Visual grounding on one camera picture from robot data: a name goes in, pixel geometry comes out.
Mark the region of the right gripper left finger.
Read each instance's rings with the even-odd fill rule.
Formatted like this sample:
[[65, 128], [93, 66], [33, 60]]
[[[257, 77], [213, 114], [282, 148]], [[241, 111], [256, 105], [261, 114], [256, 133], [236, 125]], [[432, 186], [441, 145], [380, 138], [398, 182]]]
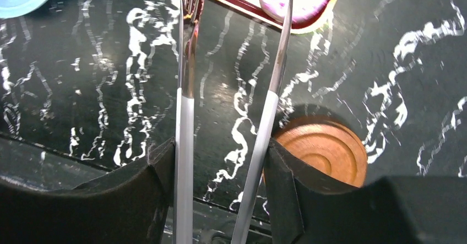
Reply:
[[175, 140], [72, 189], [1, 179], [1, 243], [160, 243], [173, 200]]

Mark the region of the silver metal tongs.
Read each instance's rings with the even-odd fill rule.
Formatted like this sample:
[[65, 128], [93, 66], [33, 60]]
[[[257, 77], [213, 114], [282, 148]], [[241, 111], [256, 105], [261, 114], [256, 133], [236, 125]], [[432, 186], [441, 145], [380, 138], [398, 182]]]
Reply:
[[[188, 243], [192, 239], [193, 233], [194, 75], [198, 29], [203, 4], [204, 0], [180, 0], [174, 239], [182, 243]], [[231, 238], [232, 243], [246, 243], [247, 240], [264, 158], [278, 106], [278, 91], [285, 72], [287, 47], [292, 26], [292, 9], [293, 0], [287, 0], [278, 52]]]

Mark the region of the red rectangular tray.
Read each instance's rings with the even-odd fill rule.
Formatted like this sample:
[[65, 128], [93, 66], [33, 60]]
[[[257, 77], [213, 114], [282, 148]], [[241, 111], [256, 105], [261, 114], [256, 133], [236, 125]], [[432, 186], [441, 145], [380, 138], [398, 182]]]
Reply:
[[[257, 18], [265, 23], [268, 23], [277, 28], [281, 28], [283, 22], [280, 23], [274, 18], [270, 17], [268, 14], [263, 11], [260, 6], [259, 0], [215, 0], [219, 3], [222, 3], [226, 6], [234, 8], [242, 13], [247, 14], [252, 18]], [[303, 23], [293, 23], [291, 24], [291, 32], [293, 34], [306, 34], [318, 29], [324, 24], [327, 18], [332, 13], [332, 10], [335, 6], [337, 0], [329, 0], [324, 8], [320, 10], [313, 18], [309, 19]]]

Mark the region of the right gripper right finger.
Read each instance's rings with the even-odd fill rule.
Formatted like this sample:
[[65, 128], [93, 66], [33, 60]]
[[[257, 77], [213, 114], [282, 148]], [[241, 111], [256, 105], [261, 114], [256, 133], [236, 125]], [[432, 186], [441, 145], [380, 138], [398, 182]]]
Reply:
[[271, 140], [264, 164], [274, 243], [466, 243], [466, 179], [389, 176], [357, 188]]

